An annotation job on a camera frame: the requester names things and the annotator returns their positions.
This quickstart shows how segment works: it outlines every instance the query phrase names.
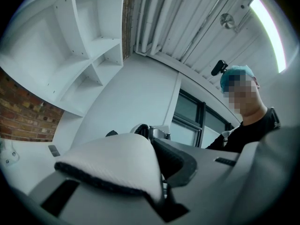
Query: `ceiling light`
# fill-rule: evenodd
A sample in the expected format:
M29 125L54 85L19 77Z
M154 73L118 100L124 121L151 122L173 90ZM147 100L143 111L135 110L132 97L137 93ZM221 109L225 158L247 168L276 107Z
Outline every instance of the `ceiling light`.
M268 10L260 0L253 0L252 3L250 4L250 7L256 13L259 20L262 22L269 36L269 39L272 43L274 53L276 56L278 72L280 73L283 70L285 70L286 63L285 63L285 52L283 50L283 46L277 28L270 14L268 13Z

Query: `exposed pipe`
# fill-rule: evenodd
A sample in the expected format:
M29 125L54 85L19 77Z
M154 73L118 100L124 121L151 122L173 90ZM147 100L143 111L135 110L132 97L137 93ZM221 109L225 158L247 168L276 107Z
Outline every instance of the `exposed pipe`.
M150 2L147 20L146 20L146 24L145 24L144 35L142 38L142 52L143 53L147 52L147 44L148 44L149 35L150 35L152 22L153 22L157 4L158 4L158 0L151 0L151 2Z
M137 27L137 35L136 35L136 45L135 45L135 51L136 52L139 51L141 27L142 27L142 21L143 21L143 16L144 16L145 4L146 4L146 0L142 0L140 14L139 14L139 24L138 24L138 27Z
M163 4L163 7L160 11L159 19L158 19L158 22L157 22L157 25L156 25L156 28L155 28L154 37L153 37L153 41L152 41L152 47L151 47L151 52L150 52L151 55L155 54L156 47L158 45L158 39L159 39L159 36L160 36L161 31L163 29L163 25L166 21L167 14L170 10L172 1L173 0L165 0L164 4Z

